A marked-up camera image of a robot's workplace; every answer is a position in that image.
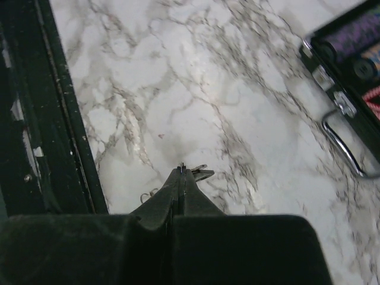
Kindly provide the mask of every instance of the red object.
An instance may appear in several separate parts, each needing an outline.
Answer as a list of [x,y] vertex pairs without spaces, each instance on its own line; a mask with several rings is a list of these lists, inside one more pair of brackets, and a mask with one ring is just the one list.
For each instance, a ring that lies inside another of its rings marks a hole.
[[380,86],[379,87],[376,87],[370,91],[368,91],[364,96],[363,96],[363,100],[367,103],[368,107],[373,111],[373,113],[375,113],[375,115],[378,117],[378,119],[380,120],[380,105],[379,104],[375,104],[373,102],[371,102],[371,100],[373,98],[376,98],[380,96]]

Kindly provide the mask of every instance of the white marble tabletop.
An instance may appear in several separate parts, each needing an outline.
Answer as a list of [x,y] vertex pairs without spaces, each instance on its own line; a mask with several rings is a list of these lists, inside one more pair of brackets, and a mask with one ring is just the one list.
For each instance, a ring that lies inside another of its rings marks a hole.
[[51,3],[111,213],[180,162],[206,163],[199,187],[225,213],[304,216],[336,285],[380,285],[380,183],[353,177],[321,133],[332,104],[298,58],[357,0]]

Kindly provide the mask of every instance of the metal handle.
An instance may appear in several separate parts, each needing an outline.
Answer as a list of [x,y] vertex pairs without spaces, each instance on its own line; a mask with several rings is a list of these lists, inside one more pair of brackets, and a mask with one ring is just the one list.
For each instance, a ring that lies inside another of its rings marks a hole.
[[330,125],[328,124],[328,119],[329,117],[338,114],[338,110],[333,110],[328,112],[323,118],[322,118],[322,130],[325,132],[327,137],[335,144],[337,148],[341,150],[343,153],[344,157],[349,163],[349,166],[352,170],[352,172],[355,175],[360,176],[361,178],[364,179],[376,179],[380,178],[380,173],[372,173],[372,174],[367,174],[362,168],[360,167],[359,163],[356,161],[354,155],[348,148],[348,146],[344,143],[344,141],[338,136],[338,134],[331,129]]

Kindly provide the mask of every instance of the screw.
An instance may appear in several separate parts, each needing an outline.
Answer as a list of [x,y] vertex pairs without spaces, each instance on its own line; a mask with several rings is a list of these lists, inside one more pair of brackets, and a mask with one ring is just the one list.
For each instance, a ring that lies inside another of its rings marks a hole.
[[27,174],[27,175],[25,175],[25,177],[24,177],[24,181],[25,181],[25,182],[30,182],[31,179],[32,179],[32,177],[31,177],[30,174]]

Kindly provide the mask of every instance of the purple cylinder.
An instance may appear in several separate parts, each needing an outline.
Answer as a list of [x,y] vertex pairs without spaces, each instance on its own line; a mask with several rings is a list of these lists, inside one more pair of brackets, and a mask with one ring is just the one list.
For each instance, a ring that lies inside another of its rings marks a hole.
[[330,61],[342,62],[380,40],[380,5],[322,38],[319,48]]

